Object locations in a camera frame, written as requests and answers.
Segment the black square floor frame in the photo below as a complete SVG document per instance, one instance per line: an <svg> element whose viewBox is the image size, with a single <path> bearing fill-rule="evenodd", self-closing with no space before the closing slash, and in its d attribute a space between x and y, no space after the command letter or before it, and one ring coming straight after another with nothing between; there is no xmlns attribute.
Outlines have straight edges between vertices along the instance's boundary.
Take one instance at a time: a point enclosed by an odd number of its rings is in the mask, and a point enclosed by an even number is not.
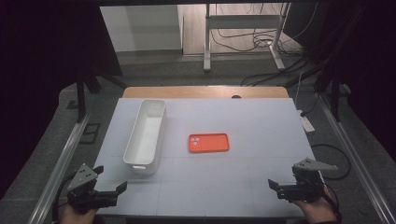
<svg viewBox="0 0 396 224"><path fill-rule="evenodd" d="M92 145L99 134L100 123L88 123L80 137L79 142L82 145Z"/></svg>

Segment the white metal desk frame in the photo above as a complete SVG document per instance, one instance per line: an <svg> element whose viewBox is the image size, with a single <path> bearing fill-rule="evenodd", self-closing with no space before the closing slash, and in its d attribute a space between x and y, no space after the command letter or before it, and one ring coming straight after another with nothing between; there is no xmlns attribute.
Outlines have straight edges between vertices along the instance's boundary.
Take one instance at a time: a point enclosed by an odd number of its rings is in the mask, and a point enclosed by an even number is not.
<svg viewBox="0 0 396 224"><path fill-rule="evenodd" d="M212 29L276 29L275 37L269 50L279 71L285 71L278 53L278 41L282 28L287 18L290 3L286 3L280 10L279 15L210 15L209 4L205 5L205 48L204 48L204 71L211 69L210 31Z"/></svg>

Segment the white cabinet panel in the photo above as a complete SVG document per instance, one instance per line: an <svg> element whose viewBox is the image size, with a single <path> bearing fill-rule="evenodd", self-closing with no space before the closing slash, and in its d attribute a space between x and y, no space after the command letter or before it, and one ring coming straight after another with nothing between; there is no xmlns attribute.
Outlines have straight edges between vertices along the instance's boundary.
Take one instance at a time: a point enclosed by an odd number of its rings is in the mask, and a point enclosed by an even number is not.
<svg viewBox="0 0 396 224"><path fill-rule="evenodd" d="M114 50L181 49L176 5L100 7Z"/></svg>

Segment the person's right hand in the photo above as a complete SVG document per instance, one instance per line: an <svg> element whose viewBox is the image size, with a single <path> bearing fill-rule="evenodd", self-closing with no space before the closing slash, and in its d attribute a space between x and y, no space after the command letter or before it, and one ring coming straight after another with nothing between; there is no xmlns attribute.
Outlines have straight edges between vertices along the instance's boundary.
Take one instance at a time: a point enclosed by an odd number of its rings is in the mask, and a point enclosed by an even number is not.
<svg viewBox="0 0 396 224"><path fill-rule="evenodd" d="M293 203L302 210L309 224L336 224L337 218L332 206L324 198L313 203L305 201L293 201Z"/></svg>

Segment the aluminium rail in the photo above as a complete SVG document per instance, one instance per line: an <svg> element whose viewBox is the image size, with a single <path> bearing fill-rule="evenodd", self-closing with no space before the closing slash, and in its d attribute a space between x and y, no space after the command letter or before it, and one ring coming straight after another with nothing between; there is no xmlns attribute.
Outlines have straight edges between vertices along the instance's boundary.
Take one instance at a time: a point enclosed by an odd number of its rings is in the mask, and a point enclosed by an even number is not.
<svg viewBox="0 0 396 224"><path fill-rule="evenodd" d="M90 116L91 112L87 112L80 119L80 122L77 122L74 125L73 130L64 145L63 151L50 174L49 181L44 187L27 224L44 223Z"/></svg>
<svg viewBox="0 0 396 224"><path fill-rule="evenodd" d="M332 115L329 101L324 97L318 98L320 107L324 111L327 120L330 122L339 142L351 160L352 167L355 170L368 198L370 199L376 213L378 214L382 224L396 224L396 215L390 209L390 206L381 192L375 180L369 174L368 169L363 163L354 143L347 135L342 123L337 121Z"/></svg>

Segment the person's left hand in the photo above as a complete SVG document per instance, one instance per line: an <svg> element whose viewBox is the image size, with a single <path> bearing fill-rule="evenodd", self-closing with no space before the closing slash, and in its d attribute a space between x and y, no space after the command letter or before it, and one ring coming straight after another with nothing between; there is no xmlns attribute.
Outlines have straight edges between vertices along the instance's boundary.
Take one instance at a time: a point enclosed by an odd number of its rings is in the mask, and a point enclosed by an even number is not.
<svg viewBox="0 0 396 224"><path fill-rule="evenodd" d="M71 205L67 205L60 218L60 224L92 224L96 215L95 210L80 214Z"/></svg>

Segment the white power strip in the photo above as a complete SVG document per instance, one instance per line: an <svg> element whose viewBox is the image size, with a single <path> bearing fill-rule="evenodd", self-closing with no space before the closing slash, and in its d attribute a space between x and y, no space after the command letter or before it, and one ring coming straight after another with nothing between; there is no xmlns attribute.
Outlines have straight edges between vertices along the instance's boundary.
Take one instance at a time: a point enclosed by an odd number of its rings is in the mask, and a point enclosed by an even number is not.
<svg viewBox="0 0 396 224"><path fill-rule="evenodd" d="M314 126L311 124L311 122L308 120L308 118L307 118L306 116L303 115L303 111L302 111L302 110L298 110L298 111L297 111L297 114L299 115L299 119L300 119L300 122L301 122L302 125L303 125L304 130L305 130L307 133L312 133L312 132L315 130L315 128L314 128Z"/></svg>

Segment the white table mat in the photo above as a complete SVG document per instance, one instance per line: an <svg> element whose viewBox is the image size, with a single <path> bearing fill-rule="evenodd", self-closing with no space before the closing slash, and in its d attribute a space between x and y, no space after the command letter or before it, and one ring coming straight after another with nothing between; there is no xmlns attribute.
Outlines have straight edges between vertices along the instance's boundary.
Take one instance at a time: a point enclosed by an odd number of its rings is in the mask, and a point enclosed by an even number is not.
<svg viewBox="0 0 396 224"><path fill-rule="evenodd" d="M169 99L159 169L139 176L123 161L141 102L121 99L96 160L99 190L128 188L108 215L143 217L298 217L268 180L292 184L294 163L313 153L295 105L278 99ZM226 133L230 149L191 153L194 133Z"/></svg>

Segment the orange phone case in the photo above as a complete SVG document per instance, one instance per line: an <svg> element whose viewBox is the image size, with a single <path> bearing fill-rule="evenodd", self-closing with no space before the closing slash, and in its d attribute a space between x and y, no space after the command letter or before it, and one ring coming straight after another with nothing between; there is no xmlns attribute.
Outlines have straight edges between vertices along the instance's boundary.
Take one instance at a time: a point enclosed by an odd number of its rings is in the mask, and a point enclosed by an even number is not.
<svg viewBox="0 0 396 224"><path fill-rule="evenodd" d="M188 139L188 150L191 153L222 152L229 149L226 133L194 133Z"/></svg>

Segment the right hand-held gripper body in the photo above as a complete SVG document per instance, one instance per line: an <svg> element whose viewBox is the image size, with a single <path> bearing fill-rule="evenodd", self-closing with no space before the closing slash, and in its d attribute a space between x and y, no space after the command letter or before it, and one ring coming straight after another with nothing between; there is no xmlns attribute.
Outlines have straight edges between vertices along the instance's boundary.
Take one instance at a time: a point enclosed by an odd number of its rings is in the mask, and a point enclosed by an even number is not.
<svg viewBox="0 0 396 224"><path fill-rule="evenodd" d="M324 183L321 171L337 171L335 165L306 158L296 162L291 167L292 173L300 173L301 181L294 185L279 185L276 190L277 198L287 201L306 201L309 203L317 201L324 194Z"/></svg>

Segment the black metal stand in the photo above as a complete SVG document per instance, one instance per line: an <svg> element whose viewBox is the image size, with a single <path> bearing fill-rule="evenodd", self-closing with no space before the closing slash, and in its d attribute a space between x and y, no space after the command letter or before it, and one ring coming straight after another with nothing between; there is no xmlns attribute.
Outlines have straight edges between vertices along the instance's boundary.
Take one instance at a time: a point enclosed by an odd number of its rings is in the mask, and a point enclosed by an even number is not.
<svg viewBox="0 0 396 224"><path fill-rule="evenodd" d="M85 88L88 88L90 93L99 93L101 85L99 84L98 77L102 77L105 80L115 84L121 89L125 90L128 85L109 73L103 72L98 68L92 67L87 71L79 72L77 74L77 98L78 98L78 119L77 123L81 123L85 115L87 114L86 100L85 100Z"/></svg>
<svg viewBox="0 0 396 224"><path fill-rule="evenodd" d="M320 75L314 83L314 90L316 92L325 92L328 87L331 87L330 111L337 122L341 121L339 116L340 85L340 72L333 67L326 66L322 68Z"/></svg>

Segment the white plastic storage bin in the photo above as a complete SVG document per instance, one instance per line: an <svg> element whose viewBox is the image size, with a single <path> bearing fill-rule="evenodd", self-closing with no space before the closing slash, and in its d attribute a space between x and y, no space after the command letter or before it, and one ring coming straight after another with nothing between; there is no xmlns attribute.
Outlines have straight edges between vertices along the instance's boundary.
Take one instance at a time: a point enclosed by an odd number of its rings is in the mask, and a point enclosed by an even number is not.
<svg viewBox="0 0 396 224"><path fill-rule="evenodd" d="M123 155L135 174L153 175L158 170L166 121L164 100L142 101Z"/></svg>

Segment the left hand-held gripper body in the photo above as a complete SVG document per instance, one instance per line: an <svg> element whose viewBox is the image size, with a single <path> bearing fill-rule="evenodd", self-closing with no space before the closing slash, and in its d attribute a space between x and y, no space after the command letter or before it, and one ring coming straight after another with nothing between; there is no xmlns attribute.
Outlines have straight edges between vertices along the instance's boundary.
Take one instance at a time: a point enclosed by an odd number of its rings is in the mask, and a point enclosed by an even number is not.
<svg viewBox="0 0 396 224"><path fill-rule="evenodd" d="M99 175L93 169L83 163L67 187L67 202L81 214L117 205L119 194L116 191L98 191L94 188Z"/></svg>

